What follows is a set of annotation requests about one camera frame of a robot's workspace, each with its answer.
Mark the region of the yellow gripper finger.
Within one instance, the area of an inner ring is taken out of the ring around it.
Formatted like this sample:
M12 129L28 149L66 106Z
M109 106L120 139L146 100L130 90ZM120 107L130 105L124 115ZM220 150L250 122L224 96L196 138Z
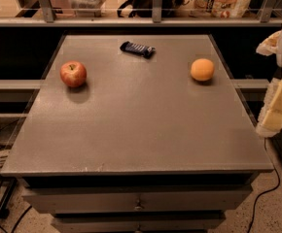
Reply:
M273 137L282 129L282 79L273 78L267 87L264 105L258 116L256 132L262 137Z
M276 54L278 51L277 42L279 39L281 31L276 31L266 39L264 39L256 48L256 53L270 56L272 54Z

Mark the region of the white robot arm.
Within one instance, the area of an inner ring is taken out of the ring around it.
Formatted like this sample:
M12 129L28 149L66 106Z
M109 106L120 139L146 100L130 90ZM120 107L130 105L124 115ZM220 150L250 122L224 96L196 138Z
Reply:
M257 47L256 53L276 55L277 65L282 68L282 29L271 34ZM264 97L264 106L258 116L256 132L265 138L273 137L282 129L282 78L273 78Z

